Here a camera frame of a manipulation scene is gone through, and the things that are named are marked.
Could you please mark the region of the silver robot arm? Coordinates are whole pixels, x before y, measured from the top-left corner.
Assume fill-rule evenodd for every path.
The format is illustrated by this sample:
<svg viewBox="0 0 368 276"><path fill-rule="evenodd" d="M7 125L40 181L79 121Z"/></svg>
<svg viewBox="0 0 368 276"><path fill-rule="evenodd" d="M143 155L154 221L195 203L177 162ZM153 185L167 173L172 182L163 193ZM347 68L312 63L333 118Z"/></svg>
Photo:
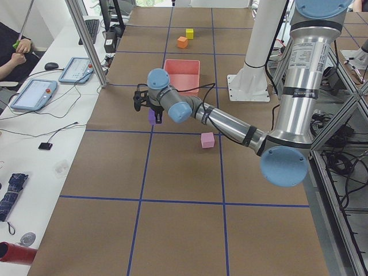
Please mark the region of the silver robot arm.
<svg viewBox="0 0 368 276"><path fill-rule="evenodd" d="M342 31L349 1L296 1L290 35L293 40L275 128L264 132L205 103L196 96L180 95L169 74L156 68L148 74L146 91L137 90L134 107L163 112L177 123L193 117L216 128L230 140L252 148L260 156L260 169L274 185L292 187L308 172L311 148L308 136L315 102L331 43Z"/></svg>

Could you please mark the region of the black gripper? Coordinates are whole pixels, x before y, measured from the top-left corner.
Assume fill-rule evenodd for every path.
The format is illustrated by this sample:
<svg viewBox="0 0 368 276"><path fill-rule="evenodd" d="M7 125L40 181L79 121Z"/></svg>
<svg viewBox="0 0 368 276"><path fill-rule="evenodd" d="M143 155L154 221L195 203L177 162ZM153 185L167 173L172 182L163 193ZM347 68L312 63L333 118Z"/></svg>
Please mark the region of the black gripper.
<svg viewBox="0 0 368 276"><path fill-rule="evenodd" d="M137 89L133 96L133 105L135 111L139 112L142 107L151 108L155 112L155 123L161 124L163 118L163 108L158 105L154 105L148 95L148 90L140 91Z"/></svg>

